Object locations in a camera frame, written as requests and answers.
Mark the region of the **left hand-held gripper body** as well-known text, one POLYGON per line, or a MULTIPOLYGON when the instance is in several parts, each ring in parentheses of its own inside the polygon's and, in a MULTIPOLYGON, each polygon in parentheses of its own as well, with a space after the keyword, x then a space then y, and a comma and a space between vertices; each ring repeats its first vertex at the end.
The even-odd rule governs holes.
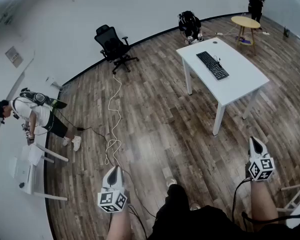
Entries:
POLYGON ((97 205, 106 213, 122 212, 127 200, 123 187, 102 187, 97 194, 97 205))

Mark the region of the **person's right forearm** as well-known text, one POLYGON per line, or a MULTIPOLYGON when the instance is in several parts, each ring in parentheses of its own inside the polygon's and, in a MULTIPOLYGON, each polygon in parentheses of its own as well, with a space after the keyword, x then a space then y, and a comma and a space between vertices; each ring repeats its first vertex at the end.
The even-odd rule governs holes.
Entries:
POLYGON ((251 188, 251 217, 258 221, 268 221, 278 218, 275 203, 264 181, 252 181, 251 188))

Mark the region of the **round wooden table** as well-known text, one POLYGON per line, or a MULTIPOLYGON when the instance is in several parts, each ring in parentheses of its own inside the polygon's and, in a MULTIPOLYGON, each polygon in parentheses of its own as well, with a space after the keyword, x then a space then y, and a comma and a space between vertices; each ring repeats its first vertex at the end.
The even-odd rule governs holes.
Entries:
MULTIPOLYGON (((261 24, 259 22, 257 22, 256 20, 253 20, 253 19, 251 19, 249 17, 245 17, 245 16, 233 16, 231 18, 231 21, 240 27, 239 33, 237 35, 239 37, 240 36, 244 37, 245 28, 250 29, 251 37, 252 37, 253 52, 254 52, 254 55, 256 55, 256 42, 255 42, 255 38, 254 38, 254 30, 259 29, 261 27, 261 24)), ((239 43, 241 43, 241 42, 239 39, 237 39, 236 46, 238 46, 239 43)))

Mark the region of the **black office chair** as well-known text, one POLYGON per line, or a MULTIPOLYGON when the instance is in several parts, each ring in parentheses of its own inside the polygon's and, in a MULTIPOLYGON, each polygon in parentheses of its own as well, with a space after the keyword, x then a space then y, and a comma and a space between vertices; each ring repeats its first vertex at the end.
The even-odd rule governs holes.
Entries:
POLYGON ((117 73, 117 68, 123 65, 127 72, 131 70, 126 65, 126 62, 136 60, 138 57, 131 57, 128 52, 131 46, 128 43, 128 37, 124 36, 122 40, 118 37, 117 32, 113 26, 104 24, 96 29, 96 35, 94 40, 102 46, 100 53, 103 55, 106 61, 115 65, 112 73, 117 73))

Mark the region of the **wall notice sheet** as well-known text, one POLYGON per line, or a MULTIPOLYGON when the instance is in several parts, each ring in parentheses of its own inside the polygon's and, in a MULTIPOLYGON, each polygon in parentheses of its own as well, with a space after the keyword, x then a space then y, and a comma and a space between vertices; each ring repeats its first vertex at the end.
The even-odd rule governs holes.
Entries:
POLYGON ((12 46, 6 53, 6 57, 10 60, 10 62, 13 64, 15 68, 18 68, 22 62, 23 58, 19 54, 19 52, 16 50, 14 46, 12 46))

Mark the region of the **person's left forearm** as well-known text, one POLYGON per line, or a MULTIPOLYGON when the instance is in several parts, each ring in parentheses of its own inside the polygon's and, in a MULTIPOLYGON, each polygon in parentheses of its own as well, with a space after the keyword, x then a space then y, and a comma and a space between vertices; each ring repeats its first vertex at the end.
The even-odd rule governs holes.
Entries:
POLYGON ((128 208, 112 214, 106 240, 131 240, 132 229, 128 208))

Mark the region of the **white rectangular desk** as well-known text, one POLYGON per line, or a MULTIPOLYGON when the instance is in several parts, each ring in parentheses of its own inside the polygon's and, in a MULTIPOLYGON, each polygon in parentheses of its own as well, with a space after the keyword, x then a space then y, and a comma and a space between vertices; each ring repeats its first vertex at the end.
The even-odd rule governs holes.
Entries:
POLYGON ((214 136, 219 132, 227 105, 251 94, 250 101, 242 115, 242 118, 246 119, 257 100, 261 87, 269 82, 269 79, 253 63, 217 37, 182 47, 176 52, 182 58, 187 93, 192 94, 190 72, 193 71, 218 101, 212 130, 214 136), (229 74, 228 77, 217 80, 209 72, 197 57, 197 54, 204 51, 221 60, 222 67, 229 74))

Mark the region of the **black keyboard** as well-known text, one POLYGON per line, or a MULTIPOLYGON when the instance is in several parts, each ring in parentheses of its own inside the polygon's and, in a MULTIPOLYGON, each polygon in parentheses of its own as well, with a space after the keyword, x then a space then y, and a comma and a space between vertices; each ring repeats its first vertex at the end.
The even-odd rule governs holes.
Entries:
POLYGON ((220 60, 216 56, 212 57, 207 51, 197 53, 196 56, 218 81, 229 76, 228 72, 222 67, 220 60))

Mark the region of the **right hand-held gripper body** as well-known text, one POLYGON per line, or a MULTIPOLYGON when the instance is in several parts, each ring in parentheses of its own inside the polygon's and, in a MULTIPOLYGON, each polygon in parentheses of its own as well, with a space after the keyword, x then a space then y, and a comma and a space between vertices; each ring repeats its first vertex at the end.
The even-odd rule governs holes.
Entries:
POLYGON ((259 157, 250 157, 249 162, 248 172, 256 182, 268 180, 276 169, 274 159, 268 153, 259 157))

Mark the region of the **white paper sheets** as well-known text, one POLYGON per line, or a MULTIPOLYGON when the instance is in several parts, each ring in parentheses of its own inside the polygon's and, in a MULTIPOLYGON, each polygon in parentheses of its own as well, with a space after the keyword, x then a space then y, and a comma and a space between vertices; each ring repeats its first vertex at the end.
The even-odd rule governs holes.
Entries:
POLYGON ((44 152, 36 145, 25 145, 22 147, 20 159, 29 161, 34 166, 37 166, 43 155, 44 152))

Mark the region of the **person's black clothing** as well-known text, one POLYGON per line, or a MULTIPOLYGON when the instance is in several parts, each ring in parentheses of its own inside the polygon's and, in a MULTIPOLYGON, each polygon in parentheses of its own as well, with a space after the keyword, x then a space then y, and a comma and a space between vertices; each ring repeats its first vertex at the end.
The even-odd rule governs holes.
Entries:
POLYGON ((257 232, 246 232, 219 208, 191 210, 185 189, 172 183, 148 240, 300 240, 300 224, 266 224, 257 232))

